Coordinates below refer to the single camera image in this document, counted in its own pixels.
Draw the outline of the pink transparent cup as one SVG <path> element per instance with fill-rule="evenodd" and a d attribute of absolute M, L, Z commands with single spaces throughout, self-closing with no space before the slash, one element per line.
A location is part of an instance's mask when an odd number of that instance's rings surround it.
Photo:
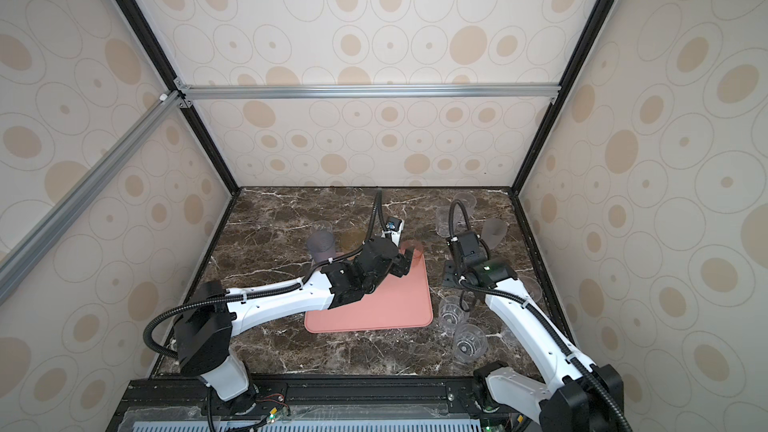
<path fill-rule="evenodd" d="M 423 259 L 424 255 L 424 243 L 416 239 L 407 239 L 401 242 L 400 247 L 403 251 L 410 250 L 412 252 L 412 263 L 418 263 Z"/>

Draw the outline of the pink plastic tray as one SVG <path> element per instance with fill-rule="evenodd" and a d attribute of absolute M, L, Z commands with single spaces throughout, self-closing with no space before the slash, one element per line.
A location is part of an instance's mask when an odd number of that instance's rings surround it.
<path fill-rule="evenodd" d="M 304 325 L 313 334 L 421 328 L 431 324 L 433 306 L 423 247 L 414 248 L 409 273 L 389 275 L 373 294 L 356 303 L 305 314 Z"/>

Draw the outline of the grey frosted tumbler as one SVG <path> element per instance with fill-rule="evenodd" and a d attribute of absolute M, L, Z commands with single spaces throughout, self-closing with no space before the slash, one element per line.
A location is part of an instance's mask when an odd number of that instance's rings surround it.
<path fill-rule="evenodd" d="M 327 262 L 336 256 L 335 237 L 327 229 L 313 231 L 306 241 L 306 247 L 315 265 Z"/>

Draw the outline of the clear glass near right arm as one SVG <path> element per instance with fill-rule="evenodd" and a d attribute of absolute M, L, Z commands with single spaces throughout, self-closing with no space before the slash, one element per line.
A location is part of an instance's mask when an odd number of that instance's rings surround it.
<path fill-rule="evenodd" d="M 543 296 L 542 288 L 540 284 L 529 277 L 520 276 L 519 280 L 523 283 L 528 295 L 535 302 L 540 302 Z"/>

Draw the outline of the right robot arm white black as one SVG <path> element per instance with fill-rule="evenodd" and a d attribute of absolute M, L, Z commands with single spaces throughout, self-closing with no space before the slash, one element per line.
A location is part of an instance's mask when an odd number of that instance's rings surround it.
<path fill-rule="evenodd" d="M 500 362 L 474 372 L 473 395 L 482 410 L 507 406 L 543 431 L 630 431 L 624 383 L 610 365 L 598 366 L 557 329 L 511 266 L 495 258 L 461 269 L 444 265 L 444 284 L 479 296 L 533 359 L 540 381 Z"/>

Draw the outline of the clear faceted glass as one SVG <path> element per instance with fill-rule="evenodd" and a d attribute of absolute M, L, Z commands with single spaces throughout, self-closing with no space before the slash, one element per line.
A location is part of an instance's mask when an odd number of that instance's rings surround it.
<path fill-rule="evenodd" d="M 478 326 L 462 323 L 453 335 L 453 357 L 456 361 L 471 364 L 482 358 L 488 350 L 486 333 Z"/>
<path fill-rule="evenodd" d="M 468 322 L 468 319 L 469 313 L 462 308 L 459 296 L 449 295 L 441 299 L 438 307 L 437 325 L 443 333 L 453 335 L 460 325 Z"/>

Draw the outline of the clear cup back right front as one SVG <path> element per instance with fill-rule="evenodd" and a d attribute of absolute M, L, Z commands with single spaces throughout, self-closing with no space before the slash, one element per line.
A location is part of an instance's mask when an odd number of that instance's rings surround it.
<path fill-rule="evenodd" d="M 449 238 L 451 236 L 449 227 L 450 223 L 453 224 L 454 232 L 459 231 L 459 225 L 462 223 L 463 217 L 460 212 L 455 212 L 453 221 L 450 221 L 449 210 L 449 206 L 440 206 L 435 210 L 435 232 L 442 238 Z"/>

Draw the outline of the clear cup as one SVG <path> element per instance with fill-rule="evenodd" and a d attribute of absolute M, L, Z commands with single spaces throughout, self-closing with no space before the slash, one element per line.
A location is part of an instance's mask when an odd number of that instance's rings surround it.
<path fill-rule="evenodd" d="M 455 212 L 453 221 L 450 221 L 449 210 L 449 206 L 440 206 L 435 210 L 435 232 L 442 238 L 449 238 L 451 236 L 449 227 L 450 223 L 453 224 L 454 232 L 459 231 L 459 225 L 462 223 L 463 217 L 460 212 Z"/>
<path fill-rule="evenodd" d="M 477 205 L 477 198 L 472 193 L 468 191 L 460 191 L 453 197 L 453 200 L 463 203 L 468 215 L 470 217 L 473 216 Z"/>

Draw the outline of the frosted white cup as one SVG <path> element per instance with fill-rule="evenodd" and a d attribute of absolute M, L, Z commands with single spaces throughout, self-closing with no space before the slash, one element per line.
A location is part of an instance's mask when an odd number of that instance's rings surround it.
<path fill-rule="evenodd" d="M 484 221 L 480 237 L 489 250 L 497 248 L 507 234 L 508 224 L 498 218 L 488 218 Z"/>

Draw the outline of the clear faceted glass front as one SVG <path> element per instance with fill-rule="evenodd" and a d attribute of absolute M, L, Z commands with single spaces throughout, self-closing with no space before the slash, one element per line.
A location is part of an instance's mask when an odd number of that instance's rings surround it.
<path fill-rule="evenodd" d="M 486 333 L 478 326 L 462 323 L 453 335 L 453 357 L 456 361 L 471 364 L 482 358 L 488 350 Z"/>

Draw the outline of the silver aluminium side bar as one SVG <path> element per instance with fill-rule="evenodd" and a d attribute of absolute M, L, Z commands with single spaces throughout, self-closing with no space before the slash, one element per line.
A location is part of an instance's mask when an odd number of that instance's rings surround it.
<path fill-rule="evenodd" d="M 1 300 L 6 301 L 63 234 L 118 175 L 148 137 L 180 107 L 181 95 L 169 91 L 121 137 L 51 211 L 26 234 L 1 264 Z"/>

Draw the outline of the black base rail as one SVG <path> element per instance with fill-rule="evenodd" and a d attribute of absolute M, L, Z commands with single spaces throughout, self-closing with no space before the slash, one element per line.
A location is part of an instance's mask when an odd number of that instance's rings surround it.
<path fill-rule="evenodd" d="M 537 431 L 520 411 L 482 410 L 469 377 L 258 375 L 238 415 L 193 379 L 131 382 L 110 431 Z"/>

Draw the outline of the black frame post right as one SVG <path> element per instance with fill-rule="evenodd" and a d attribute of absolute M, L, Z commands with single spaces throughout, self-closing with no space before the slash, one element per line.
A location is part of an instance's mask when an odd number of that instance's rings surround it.
<path fill-rule="evenodd" d="M 583 66 L 593 49 L 615 1 L 616 0 L 596 0 L 590 15 L 587 17 L 584 29 L 576 41 L 576 46 L 560 79 L 559 93 L 554 101 L 548 106 L 542 122 L 538 126 L 533 141 L 524 157 L 515 181 L 511 186 L 510 192 L 512 197 L 518 197 L 522 192 L 522 189 L 547 142 L 550 132 L 579 78 Z"/>

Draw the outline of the black frame post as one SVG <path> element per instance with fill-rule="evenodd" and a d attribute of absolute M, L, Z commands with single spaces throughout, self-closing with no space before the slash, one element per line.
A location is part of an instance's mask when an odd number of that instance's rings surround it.
<path fill-rule="evenodd" d="M 132 32 L 138 39 L 145 54 L 149 58 L 155 71 L 158 73 L 162 83 L 172 92 L 178 92 L 185 101 L 181 107 L 187 124 L 190 126 L 193 134 L 198 139 L 203 151 L 210 160 L 219 178 L 222 180 L 225 188 L 231 195 L 237 195 L 240 186 L 236 183 L 233 174 L 226 165 L 223 156 L 215 145 L 208 128 L 205 126 L 200 114 L 195 109 L 191 100 L 181 91 L 176 80 L 178 75 L 172 66 L 165 49 L 161 45 L 158 36 L 147 21 L 139 3 L 136 0 L 114 0 L 118 9 L 126 19 Z"/>
<path fill-rule="evenodd" d="M 576 41 L 576 46 L 560 79 L 559 93 L 554 101 L 548 106 L 542 122 L 538 126 L 533 141 L 524 157 L 515 181 L 511 186 L 510 192 L 512 197 L 518 197 L 522 192 L 522 189 L 547 142 L 550 132 L 579 78 L 583 66 L 593 49 L 615 1 L 616 0 L 596 0 L 590 15 L 587 17 L 584 29 Z"/>

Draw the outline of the black frame post left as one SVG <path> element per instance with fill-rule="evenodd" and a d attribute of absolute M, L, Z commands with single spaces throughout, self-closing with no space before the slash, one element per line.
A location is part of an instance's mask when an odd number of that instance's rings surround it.
<path fill-rule="evenodd" d="M 138 39 L 145 54 L 149 58 L 155 71 L 158 73 L 162 83 L 172 92 L 178 92 L 185 101 L 181 107 L 187 124 L 190 126 L 193 134 L 198 139 L 203 151 L 210 160 L 219 178 L 222 180 L 225 188 L 231 195 L 237 195 L 240 186 L 236 183 L 233 174 L 226 165 L 223 156 L 215 145 L 208 128 L 205 126 L 200 114 L 195 109 L 191 100 L 181 91 L 176 80 L 178 75 L 172 66 L 165 49 L 161 45 L 158 36 L 147 21 L 139 3 L 136 0 L 114 0 L 118 9 L 126 19 L 132 32 Z"/>

